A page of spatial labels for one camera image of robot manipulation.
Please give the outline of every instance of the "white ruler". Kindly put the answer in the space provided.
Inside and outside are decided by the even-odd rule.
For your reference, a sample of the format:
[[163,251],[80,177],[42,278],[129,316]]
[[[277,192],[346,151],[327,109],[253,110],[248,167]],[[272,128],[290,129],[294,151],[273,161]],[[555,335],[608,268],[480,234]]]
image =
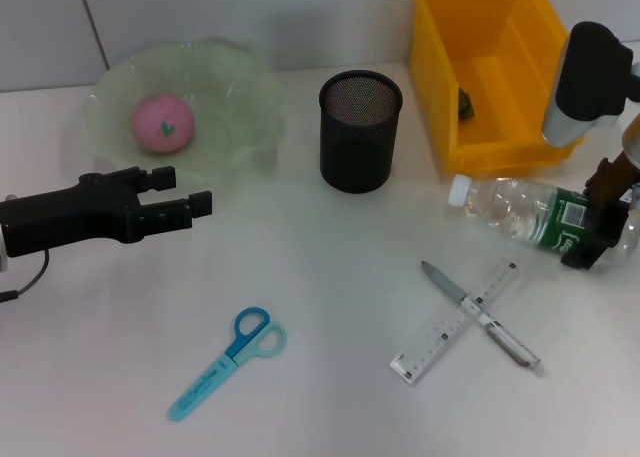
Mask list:
[[[500,259],[487,272],[477,290],[469,295],[486,309],[518,275],[516,264]],[[425,285],[433,284],[425,279]],[[447,302],[438,307],[418,329],[404,352],[400,352],[391,361],[391,368],[409,384],[413,384],[425,374],[474,322],[473,318],[456,307],[447,297],[443,295],[442,298],[447,299]]]

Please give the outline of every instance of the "plastic water bottle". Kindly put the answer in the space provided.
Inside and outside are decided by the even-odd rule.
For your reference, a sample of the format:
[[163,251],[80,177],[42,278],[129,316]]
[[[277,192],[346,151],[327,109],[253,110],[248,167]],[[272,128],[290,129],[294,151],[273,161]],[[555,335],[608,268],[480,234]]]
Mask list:
[[[564,253],[586,234],[587,198],[579,192],[522,179],[472,180],[456,175],[449,204],[462,207],[504,235]],[[620,241],[598,260],[600,267],[629,259],[640,237],[640,186],[634,187]]]

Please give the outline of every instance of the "pink ball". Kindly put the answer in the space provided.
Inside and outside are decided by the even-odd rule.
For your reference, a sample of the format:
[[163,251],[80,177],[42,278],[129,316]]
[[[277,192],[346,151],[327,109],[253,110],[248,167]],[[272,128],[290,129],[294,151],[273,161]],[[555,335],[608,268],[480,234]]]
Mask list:
[[193,112],[177,95],[157,94],[138,104],[131,119],[140,147],[151,152],[173,152],[193,138]]

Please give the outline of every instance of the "green bottle label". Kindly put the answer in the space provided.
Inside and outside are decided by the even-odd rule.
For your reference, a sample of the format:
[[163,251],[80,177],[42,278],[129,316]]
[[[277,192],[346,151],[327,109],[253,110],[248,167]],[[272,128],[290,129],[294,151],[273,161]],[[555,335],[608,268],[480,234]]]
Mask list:
[[578,245],[586,233],[587,205],[584,195],[559,188],[555,199],[549,202],[553,210],[538,245],[560,254]]

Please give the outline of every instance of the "table surface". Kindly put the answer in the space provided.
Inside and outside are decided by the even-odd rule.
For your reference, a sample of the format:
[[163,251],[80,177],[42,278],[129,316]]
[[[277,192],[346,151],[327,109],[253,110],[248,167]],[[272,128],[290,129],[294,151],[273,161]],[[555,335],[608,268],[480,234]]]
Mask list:
[[[319,172],[317,93],[338,70],[278,74],[290,96],[277,156],[213,187],[214,214],[135,245],[94,240],[55,249],[42,280],[0,306],[3,456],[262,455],[632,456],[640,452],[640,274],[605,275],[465,224],[446,210],[404,64],[369,66],[405,97],[392,175],[347,195]],[[74,122],[90,88],[0,94],[0,194],[70,186],[108,162]],[[593,131],[563,165],[535,178],[580,190],[616,127]],[[145,202],[197,189],[144,194]],[[471,329],[420,381],[389,368],[444,298],[428,260],[473,285],[500,255],[523,275],[492,310],[544,364],[518,368]],[[17,288],[42,255],[10,261]],[[226,349],[245,307],[289,334],[179,424],[166,412]]]

